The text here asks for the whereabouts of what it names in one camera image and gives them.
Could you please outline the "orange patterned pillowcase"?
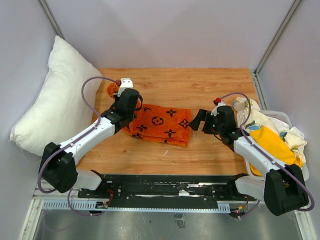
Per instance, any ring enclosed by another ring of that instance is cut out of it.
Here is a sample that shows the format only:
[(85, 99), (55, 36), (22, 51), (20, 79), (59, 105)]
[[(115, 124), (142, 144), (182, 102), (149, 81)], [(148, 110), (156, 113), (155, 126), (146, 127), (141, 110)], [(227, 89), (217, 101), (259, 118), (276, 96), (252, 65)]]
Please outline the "orange patterned pillowcase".
[(188, 108), (164, 107), (142, 103), (139, 99), (134, 119), (123, 132), (133, 138), (186, 147), (191, 138), (189, 123), (192, 111)]

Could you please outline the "white pillow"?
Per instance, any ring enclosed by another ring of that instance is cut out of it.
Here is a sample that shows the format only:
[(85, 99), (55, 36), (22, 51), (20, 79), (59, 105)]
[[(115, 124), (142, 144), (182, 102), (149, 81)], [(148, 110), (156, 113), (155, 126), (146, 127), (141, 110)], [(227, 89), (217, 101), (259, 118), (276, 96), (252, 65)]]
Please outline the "white pillow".
[(64, 39), (56, 36), (48, 73), (32, 107), (13, 126), (9, 140), (37, 156), (91, 125), (101, 73)]

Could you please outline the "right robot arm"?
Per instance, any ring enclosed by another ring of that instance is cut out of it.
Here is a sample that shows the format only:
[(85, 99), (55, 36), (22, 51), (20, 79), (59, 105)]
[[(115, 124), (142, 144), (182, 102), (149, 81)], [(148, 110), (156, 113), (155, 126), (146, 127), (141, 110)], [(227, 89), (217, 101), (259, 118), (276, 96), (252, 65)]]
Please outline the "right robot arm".
[(213, 111), (200, 109), (189, 127), (197, 131), (219, 135), (221, 142), (249, 161), (262, 174), (263, 179), (241, 173), (229, 178), (226, 193), (232, 200), (248, 195), (267, 206), (275, 216), (291, 211), (308, 212), (315, 207), (315, 200), (306, 188), (301, 168), (296, 164), (282, 163), (259, 146), (242, 127), (238, 127), (230, 106), (217, 106)]

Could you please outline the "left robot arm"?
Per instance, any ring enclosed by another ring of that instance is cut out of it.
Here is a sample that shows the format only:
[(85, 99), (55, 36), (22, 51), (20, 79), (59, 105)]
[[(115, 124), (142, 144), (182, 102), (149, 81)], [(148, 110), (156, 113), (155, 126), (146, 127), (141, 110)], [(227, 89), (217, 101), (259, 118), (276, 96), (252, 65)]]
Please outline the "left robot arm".
[(107, 193), (107, 185), (102, 182), (101, 174), (94, 170), (78, 170), (76, 166), (96, 145), (127, 127), (138, 110), (137, 103), (142, 101), (137, 90), (127, 88), (85, 130), (60, 144), (47, 144), (42, 154), (38, 180), (45, 180), (53, 191), (59, 193), (80, 188), (88, 189), (96, 198), (103, 197)]

